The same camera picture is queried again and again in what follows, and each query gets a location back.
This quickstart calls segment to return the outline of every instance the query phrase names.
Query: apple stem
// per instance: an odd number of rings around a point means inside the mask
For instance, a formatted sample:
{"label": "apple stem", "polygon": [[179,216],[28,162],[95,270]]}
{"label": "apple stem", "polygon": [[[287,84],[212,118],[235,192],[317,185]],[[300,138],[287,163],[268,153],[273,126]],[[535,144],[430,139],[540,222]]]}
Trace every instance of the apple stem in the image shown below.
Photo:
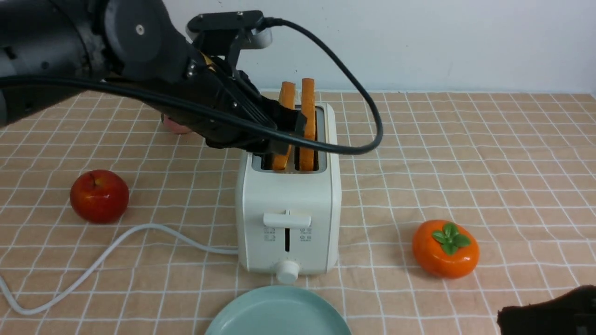
{"label": "apple stem", "polygon": [[90,173],[89,176],[91,176],[91,179],[93,180],[93,187],[95,188],[97,186],[97,183],[95,182],[95,176],[93,176],[92,173]]}

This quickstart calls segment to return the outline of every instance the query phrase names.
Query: black object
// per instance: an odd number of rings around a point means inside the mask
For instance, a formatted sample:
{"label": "black object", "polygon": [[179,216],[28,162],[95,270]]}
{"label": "black object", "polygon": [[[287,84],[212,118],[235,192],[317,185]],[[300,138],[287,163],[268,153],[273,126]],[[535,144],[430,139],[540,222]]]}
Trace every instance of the black object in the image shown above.
{"label": "black object", "polygon": [[596,334],[596,286],[580,286],[547,302],[505,307],[496,322],[501,335]]}
{"label": "black object", "polygon": [[[314,41],[364,96],[377,128],[371,143],[305,139],[304,115],[261,96],[236,69],[240,50],[266,47],[276,26]],[[0,1],[0,126],[93,90],[143,101],[214,148],[285,154],[294,145],[365,154],[380,144],[374,101],[306,29],[260,11],[200,14],[187,29],[196,35],[193,43],[174,28],[162,0]]]}

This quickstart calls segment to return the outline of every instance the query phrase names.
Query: persimmon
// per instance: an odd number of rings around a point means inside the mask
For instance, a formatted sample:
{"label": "persimmon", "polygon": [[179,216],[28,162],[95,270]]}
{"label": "persimmon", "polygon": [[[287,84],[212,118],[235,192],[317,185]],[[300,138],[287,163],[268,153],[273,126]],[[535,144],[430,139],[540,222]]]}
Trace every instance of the persimmon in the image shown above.
{"label": "persimmon", "polygon": [[423,222],[412,240],[414,258],[423,270],[437,277],[457,279],[472,273],[480,259],[476,239],[447,220]]}

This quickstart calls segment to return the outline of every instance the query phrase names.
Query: toaster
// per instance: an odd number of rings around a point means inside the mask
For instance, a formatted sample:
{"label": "toaster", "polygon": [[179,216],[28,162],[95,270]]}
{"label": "toaster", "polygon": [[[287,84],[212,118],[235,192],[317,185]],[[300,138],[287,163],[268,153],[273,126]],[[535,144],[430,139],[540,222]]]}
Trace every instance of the toaster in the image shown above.
{"label": "toaster", "polygon": [[[315,113],[315,140],[337,144],[333,108],[316,105]],[[268,168],[267,157],[244,152],[235,189],[239,262],[249,272],[275,274],[282,284],[329,272],[339,253],[339,157],[315,151],[315,168],[303,171],[299,152],[291,149],[281,171]]]}

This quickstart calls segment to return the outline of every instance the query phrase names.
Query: light blue plate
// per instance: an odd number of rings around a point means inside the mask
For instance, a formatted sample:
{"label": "light blue plate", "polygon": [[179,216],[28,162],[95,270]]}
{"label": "light blue plate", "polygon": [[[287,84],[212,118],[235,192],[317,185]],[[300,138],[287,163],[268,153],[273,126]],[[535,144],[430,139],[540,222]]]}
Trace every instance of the light blue plate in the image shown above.
{"label": "light blue plate", "polygon": [[237,297],[205,335],[351,335],[325,299],[294,286],[265,286]]}

